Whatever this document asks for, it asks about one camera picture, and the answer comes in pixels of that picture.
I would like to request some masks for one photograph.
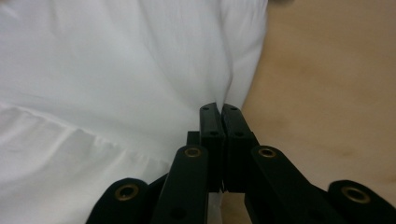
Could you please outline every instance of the black plastic part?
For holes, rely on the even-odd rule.
[[[200,142],[209,153],[209,192],[219,192],[222,187],[223,149],[225,133],[216,103],[204,105],[200,109]]]
[[[248,182],[250,150],[259,145],[242,112],[233,105],[224,105],[222,123],[227,135],[224,186],[230,192],[245,192]]]
[[[149,186],[138,179],[126,178],[115,182],[96,203],[86,223],[147,223],[144,214],[148,204],[148,189]]]
[[[199,132],[187,132],[187,144],[186,145],[199,145],[200,144]]]
[[[332,182],[328,194],[334,208],[350,223],[396,223],[395,208],[359,183],[350,180]]]
[[[207,150],[200,146],[177,151],[151,224],[206,223],[207,156]]]
[[[274,147],[251,150],[246,206],[253,223],[346,223]]]

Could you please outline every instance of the light wooden surface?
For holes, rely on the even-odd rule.
[[[396,206],[396,1],[270,4],[243,112],[311,183],[351,179]],[[250,223],[243,195],[225,194],[222,212]]]

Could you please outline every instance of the brass screw hole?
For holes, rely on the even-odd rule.
[[[187,157],[199,157],[201,156],[201,150],[199,148],[196,147],[191,147],[191,148],[187,148],[184,151],[184,154],[186,154]]]
[[[116,199],[125,202],[136,197],[139,187],[136,184],[125,184],[116,190]]]
[[[273,158],[276,156],[276,152],[274,152],[272,149],[270,148],[261,148],[259,150],[259,154],[265,158]]]
[[[341,192],[343,192],[350,201],[355,203],[369,203],[371,201],[367,193],[354,187],[344,186],[341,188]]]

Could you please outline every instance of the white fabric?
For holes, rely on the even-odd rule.
[[[200,106],[242,105],[265,7],[1,1],[0,223],[83,223],[114,181],[166,173]]]

